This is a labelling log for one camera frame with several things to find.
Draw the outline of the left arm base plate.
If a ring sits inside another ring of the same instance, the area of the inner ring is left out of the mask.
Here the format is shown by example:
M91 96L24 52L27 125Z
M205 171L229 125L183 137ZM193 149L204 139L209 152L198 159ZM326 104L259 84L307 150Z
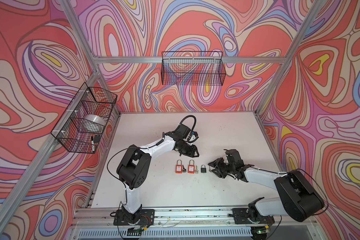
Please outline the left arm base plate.
M127 210L117 210L114 215L114 226L150 226L154 223L155 210L142 209L131 214Z

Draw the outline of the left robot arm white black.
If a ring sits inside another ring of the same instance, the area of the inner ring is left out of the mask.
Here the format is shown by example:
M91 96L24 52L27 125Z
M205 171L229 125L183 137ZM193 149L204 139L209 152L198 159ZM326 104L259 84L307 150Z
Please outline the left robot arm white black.
M141 147L131 145L126 149L117 167L117 179L124 184L126 191L126 203L122 207L122 213L131 217L141 213L139 187L147 178L152 160L170 151L176 151L180 156L191 159L200 156L197 146L194 145L199 139L195 131L196 123L196 117L188 115L180 121L175 130L163 133L159 140Z

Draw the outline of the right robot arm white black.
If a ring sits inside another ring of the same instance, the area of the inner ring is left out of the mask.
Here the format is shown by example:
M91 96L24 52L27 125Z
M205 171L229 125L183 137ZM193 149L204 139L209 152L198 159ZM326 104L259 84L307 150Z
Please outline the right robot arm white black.
M317 214L325 201L299 171L273 172L245 164L236 149L225 150L226 158L218 158L208 166L218 178L227 176L245 183L253 183L277 191L278 196L258 198L248 204L241 216L257 224L266 217L289 216L297 222Z

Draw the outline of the small black padlock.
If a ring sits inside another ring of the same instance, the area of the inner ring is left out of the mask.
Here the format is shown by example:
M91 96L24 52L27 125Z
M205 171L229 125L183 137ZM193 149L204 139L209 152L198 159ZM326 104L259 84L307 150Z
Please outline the small black padlock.
M207 168L205 165L201 165L201 173L206 173L207 172Z

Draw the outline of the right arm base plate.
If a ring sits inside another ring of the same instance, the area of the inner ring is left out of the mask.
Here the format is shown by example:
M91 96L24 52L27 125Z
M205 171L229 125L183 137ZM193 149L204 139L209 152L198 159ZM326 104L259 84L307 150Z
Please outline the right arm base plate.
M234 208L232 213L228 214L229 217L233 218L235 224L255 224L255 225L272 225L275 220L272 216L262 216L256 209L252 208Z

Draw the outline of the red padlock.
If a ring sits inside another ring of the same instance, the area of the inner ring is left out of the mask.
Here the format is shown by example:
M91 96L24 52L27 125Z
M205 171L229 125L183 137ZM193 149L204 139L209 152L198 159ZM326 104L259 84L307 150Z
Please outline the red padlock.
M188 173L194 174L195 171L196 171L195 161L193 159L191 159L189 162L189 165L188 165Z
M182 172L183 172L183 164L182 164L182 160L177 160L175 173L177 173L177 174L181 174Z

